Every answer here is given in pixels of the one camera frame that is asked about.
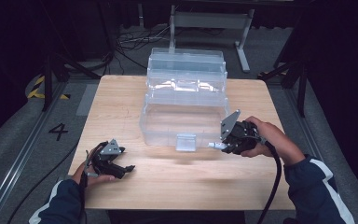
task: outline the wooden table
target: wooden table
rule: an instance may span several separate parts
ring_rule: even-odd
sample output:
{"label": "wooden table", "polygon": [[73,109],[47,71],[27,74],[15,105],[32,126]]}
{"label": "wooden table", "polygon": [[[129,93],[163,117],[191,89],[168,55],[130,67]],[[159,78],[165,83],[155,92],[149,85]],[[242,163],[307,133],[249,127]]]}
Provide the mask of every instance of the wooden table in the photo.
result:
{"label": "wooden table", "polygon": [[[115,159],[135,165],[113,183],[86,192],[86,207],[95,209],[262,210],[272,189],[272,158],[243,158],[210,148],[178,152],[174,147],[145,144],[139,118],[146,93],[145,77],[104,76],[96,92],[69,175],[100,142],[115,138],[126,151]],[[266,84],[228,79],[230,109],[239,120],[254,115],[282,128]],[[294,209],[282,176],[270,209]]]}

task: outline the sleeve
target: sleeve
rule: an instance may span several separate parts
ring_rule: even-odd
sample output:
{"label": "sleeve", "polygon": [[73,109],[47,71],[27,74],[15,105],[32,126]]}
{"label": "sleeve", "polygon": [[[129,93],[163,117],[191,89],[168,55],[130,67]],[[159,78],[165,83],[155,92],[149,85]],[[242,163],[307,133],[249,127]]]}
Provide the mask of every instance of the sleeve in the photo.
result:
{"label": "sleeve", "polygon": [[34,212],[29,223],[79,223],[80,213],[80,187],[67,179],[54,186],[48,202]]}
{"label": "sleeve", "polygon": [[354,223],[337,192],[333,173],[322,161],[306,155],[305,160],[285,166],[284,174],[301,224]]}

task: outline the person's left hand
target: person's left hand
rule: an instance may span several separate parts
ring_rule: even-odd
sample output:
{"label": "person's left hand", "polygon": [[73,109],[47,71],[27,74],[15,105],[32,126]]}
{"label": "person's left hand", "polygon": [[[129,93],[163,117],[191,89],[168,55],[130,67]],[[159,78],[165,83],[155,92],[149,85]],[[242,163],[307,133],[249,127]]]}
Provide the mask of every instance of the person's left hand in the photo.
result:
{"label": "person's left hand", "polygon": [[[72,179],[75,180],[75,182],[77,184],[80,184],[80,179],[81,176],[84,172],[84,165],[85,165],[85,161],[83,161],[79,167],[77,167],[77,170],[75,171],[74,175],[72,176]],[[87,169],[88,173],[92,173],[95,174],[94,168],[92,167],[92,165]],[[115,177],[113,175],[99,175],[98,177],[93,177],[93,176],[88,176],[88,186],[92,186],[98,183],[103,183],[103,182],[109,182],[115,180]]]}

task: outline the clear plastic container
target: clear plastic container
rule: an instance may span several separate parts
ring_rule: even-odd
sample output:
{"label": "clear plastic container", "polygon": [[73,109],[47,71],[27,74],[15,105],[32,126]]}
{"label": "clear plastic container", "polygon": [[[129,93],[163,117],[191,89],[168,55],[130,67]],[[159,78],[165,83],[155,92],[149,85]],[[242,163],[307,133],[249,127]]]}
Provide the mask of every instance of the clear plastic container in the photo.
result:
{"label": "clear plastic container", "polygon": [[140,118],[145,143],[195,151],[220,141],[229,113],[226,79],[221,51],[153,49]]}

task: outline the person's hand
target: person's hand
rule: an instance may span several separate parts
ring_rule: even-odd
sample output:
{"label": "person's hand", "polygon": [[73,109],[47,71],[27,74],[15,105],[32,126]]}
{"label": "person's hand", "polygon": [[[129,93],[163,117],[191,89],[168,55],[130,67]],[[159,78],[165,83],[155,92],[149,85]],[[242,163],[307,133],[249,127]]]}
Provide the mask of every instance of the person's hand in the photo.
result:
{"label": "person's hand", "polygon": [[[72,176],[72,179],[75,180],[75,182],[77,184],[80,184],[80,179],[81,176],[84,172],[84,165],[85,162],[83,161],[79,167],[77,167],[77,170],[75,171],[74,175]],[[87,169],[88,173],[93,173],[95,174],[94,168],[92,167],[92,165]],[[98,183],[103,183],[103,182],[109,182],[115,180],[115,177],[113,175],[99,175],[98,177],[93,177],[93,176],[88,176],[88,187],[98,184]]]}
{"label": "person's hand", "polygon": [[[252,122],[255,126],[257,126],[258,133],[275,146],[278,155],[282,158],[286,165],[295,164],[305,159],[304,154],[296,146],[296,144],[277,126],[269,122],[263,122],[255,117],[249,117],[245,121]],[[259,143],[254,149],[243,151],[241,155],[243,157],[255,157],[258,155],[272,156],[269,149]]]}

